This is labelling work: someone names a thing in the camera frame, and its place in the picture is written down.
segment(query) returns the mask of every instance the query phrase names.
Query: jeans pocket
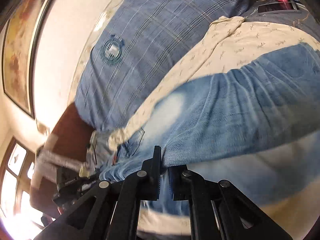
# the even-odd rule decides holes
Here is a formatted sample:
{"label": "jeans pocket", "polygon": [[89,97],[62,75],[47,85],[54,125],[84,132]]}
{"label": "jeans pocket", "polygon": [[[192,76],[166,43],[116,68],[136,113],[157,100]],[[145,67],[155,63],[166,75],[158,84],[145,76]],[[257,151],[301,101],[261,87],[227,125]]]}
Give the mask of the jeans pocket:
{"label": "jeans pocket", "polygon": [[129,140],[118,146],[116,162],[132,157],[140,146],[143,138],[144,130],[140,128],[136,131]]}

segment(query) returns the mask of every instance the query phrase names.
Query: metal rivet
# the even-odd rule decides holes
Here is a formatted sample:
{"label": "metal rivet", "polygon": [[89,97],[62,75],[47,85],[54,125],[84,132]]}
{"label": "metal rivet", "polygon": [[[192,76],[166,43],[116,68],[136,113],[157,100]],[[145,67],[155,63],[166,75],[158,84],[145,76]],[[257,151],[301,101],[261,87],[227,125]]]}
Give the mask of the metal rivet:
{"label": "metal rivet", "polygon": [[182,172],[182,175],[185,176],[185,177],[190,177],[192,175],[192,173],[189,170],[185,170],[185,171]]}
{"label": "metal rivet", "polygon": [[229,187],[230,186],[230,182],[226,179],[220,181],[220,185],[221,187]]}
{"label": "metal rivet", "polygon": [[144,176],[146,176],[147,175],[147,173],[145,172],[145,171],[138,171],[137,172],[137,176],[138,177],[144,177]]}
{"label": "metal rivet", "polygon": [[107,182],[107,181],[102,181],[102,182],[99,183],[99,187],[100,187],[100,188],[109,187],[109,182]]}

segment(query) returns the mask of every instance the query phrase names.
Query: picture frame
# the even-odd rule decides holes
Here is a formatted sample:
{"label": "picture frame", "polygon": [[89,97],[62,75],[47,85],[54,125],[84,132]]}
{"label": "picture frame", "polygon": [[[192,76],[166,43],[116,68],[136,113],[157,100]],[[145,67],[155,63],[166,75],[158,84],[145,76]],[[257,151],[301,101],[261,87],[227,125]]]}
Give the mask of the picture frame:
{"label": "picture frame", "polygon": [[42,23],[52,0],[22,0],[7,22],[2,47],[5,95],[35,119],[34,64]]}

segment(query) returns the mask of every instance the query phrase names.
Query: embroidered logo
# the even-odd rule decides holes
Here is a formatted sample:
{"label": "embroidered logo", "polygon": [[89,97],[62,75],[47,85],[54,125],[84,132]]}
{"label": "embroidered logo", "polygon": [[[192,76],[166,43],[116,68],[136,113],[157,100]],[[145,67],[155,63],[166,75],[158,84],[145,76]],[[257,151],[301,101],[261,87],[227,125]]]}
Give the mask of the embroidered logo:
{"label": "embroidered logo", "polygon": [[109,65],[118,63],[121,58],[123,45],[124,41],[119,35],[111,35],[101,50],[105,63]]}

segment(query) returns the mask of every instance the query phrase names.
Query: denim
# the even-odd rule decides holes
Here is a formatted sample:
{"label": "denim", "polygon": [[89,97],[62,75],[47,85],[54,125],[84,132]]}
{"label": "denim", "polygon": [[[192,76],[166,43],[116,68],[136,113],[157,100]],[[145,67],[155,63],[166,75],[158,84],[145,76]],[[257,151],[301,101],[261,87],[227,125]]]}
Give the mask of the denim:
{"label": "denim", "polygon": [[102,165],[111,165],[114,152],[109,150],[108,138],[110,132],[94,131],[90,138],[90,146],[87,148],[87,170],[92,173],[100,172]]}
{"label": "denim", "polygon": [[276,2],[278,1],[257,1],[252,7],[250,7],[249,10],[247,10],[241,16],[245,17],[245,22],[271,22],[292,26],[310,34],[317,41],[320,41],[320,25],[316,22],[316,20],[308,12],[308,10],[305,9],[304,6],[299,6],[300,13],[276,13],[265,15],[258,14],[259,5]]}
{"label": "denim", "polygon": [[97,131],[126,126],[168,71],[220,16],[254,0],[124,0],[91,51],[75,98]]}
{"label": "denim", "polygon": [[[162,149],[162,168],[202,163],[204,166],[194,164],[193,168],[202,169],[204,177],[215,180],[217,176],[211,176],[214,172],[210,168],[214,167],[214,161],[257,153],[264,158],[269,155],[279,158],[282,152],[272,153],[270,149],[305,136],[305,140],[311,140],[308,138],[311,133],[314,133],[311,141],[317,142],[319,71],[320,52],[300,43],[264,54],[241,69],[187,82],[156,105],[148,122],[119,147],[117,163],[102,166],[100,179],[111,182],[125,179],[152,157],[155,145]],[[310,145],[302,151],[305,152],[302,158],[295,159],[292,155],[293,162],[298,162],[295,165],[275,168],[273,181],[282,180],[283,176],[291,182],[300,178],[282,195],[278,195],[281,190],[267,183],[260,185],[258,188],[266,197],[258,204],[292,195],[314,180],[319,173],[318,149]],[[292,150],[289,148],[287,152],[290,158]],[[160,199],[143,205],[170,214],[188,214],[184,202],[171,201],[166,172],[161,185]],[[258,202],[259,193],[254,192],[254,184],[250,187],[245,193]]]}

